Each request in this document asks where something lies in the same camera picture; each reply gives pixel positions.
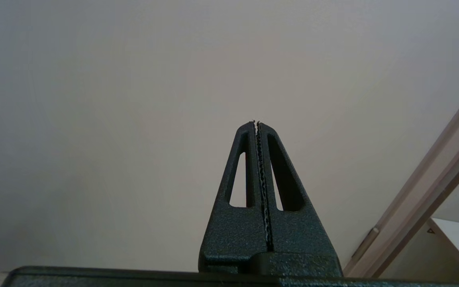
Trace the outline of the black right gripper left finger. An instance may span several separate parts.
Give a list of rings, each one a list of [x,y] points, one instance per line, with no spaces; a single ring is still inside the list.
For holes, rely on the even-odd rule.
[[[231,195],[241,155],[246,205],[235,207]],[[199,271],[246,272],[251,258],[268,250],[268,240],[255,125],[247,122],[235,133],[199,250]]]

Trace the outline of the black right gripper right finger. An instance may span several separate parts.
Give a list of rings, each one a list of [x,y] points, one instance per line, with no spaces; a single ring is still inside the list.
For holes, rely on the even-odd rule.
[[[341,277],[335,249],[277,132],[258,124],[258,167],[266,252],[258,273],[286,277]]]

